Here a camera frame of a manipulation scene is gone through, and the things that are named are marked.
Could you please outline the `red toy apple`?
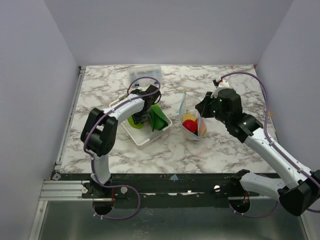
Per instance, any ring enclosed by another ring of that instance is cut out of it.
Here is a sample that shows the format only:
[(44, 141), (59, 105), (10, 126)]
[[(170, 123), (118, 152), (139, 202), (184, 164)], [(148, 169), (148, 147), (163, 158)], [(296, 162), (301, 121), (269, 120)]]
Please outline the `red toy apple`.
[(198, 124), (195, 120), (187, 119), (182, 125), (191, 133), (195, 134), (198, 131)]

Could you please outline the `clear zip top bag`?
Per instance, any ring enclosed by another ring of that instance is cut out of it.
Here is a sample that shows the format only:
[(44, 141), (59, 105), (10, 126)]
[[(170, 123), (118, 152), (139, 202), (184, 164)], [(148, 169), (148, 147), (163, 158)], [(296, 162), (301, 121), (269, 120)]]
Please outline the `clear zip top bag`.
[(207, 133), (204, 118), (196, 109), (200, 102), (198, 97), (183, 90), (178, 117), (182, 132), (188, 140), (200, 141)]

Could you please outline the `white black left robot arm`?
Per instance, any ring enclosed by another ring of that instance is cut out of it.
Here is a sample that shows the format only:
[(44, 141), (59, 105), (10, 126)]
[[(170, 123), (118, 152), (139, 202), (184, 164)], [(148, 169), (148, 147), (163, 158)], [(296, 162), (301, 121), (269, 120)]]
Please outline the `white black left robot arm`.
[(123, 100), (105, 110), (94, 108), (90, 111), (80, 140), (83, 150), (91, 158), (91, 178), (107, 188), (111, 177), (109, 152), (115, 145), (118, 125), (132, 117), (143, 123), (149, 118), (151, 106), (161, 95), (160, 87), (150, 85), (145, 91), (135, 89)]

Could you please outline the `yellow toy lemon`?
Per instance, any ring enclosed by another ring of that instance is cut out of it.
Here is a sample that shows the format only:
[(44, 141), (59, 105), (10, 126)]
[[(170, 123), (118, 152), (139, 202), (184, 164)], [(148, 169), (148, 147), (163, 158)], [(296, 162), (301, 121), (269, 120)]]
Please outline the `yellow toy lemon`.
[(187, 121), (187, 120), (191, 120), (191, 121), (196, 121), (196, 118), (195, 118), (195, 116), (193, 115), (193, 114), (191, 114), (191, 113), (186, 113), (184, 116), (183, 116), (183, 118), (182, 118), (182, 122), (185, 122), (185, 121)]

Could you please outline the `orange red toy mango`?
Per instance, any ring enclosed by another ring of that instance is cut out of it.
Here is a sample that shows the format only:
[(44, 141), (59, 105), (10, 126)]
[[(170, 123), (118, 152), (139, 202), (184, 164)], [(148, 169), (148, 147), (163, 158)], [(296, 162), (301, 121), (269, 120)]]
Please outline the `orange red toy mango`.
[(206, 126), (205, 121), (203, 119), (197, 118), (195, 122), (198, 125), (198, 130), (197, 130), (198, 135), (201, 137), (205, 136), (207, 133), (207, 126)]

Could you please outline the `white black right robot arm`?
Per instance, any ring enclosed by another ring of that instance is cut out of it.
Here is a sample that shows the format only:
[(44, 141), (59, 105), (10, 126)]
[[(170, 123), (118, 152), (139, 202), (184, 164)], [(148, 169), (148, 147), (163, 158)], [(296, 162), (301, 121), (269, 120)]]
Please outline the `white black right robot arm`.
[(278, 201), (294, 216), (300, 216), (320, 198), (319, 170), (312, 171), (289, 155), (260, 121), (244, 113), (241, 97), (235, 90), (222, 89), (217, 96), (207, 92), (195, 109), (201, 117), (223, 123), (233, 137), (260, 155), (279, 176), (268, 178), (241, 170), (233, 176), (235, 185)]

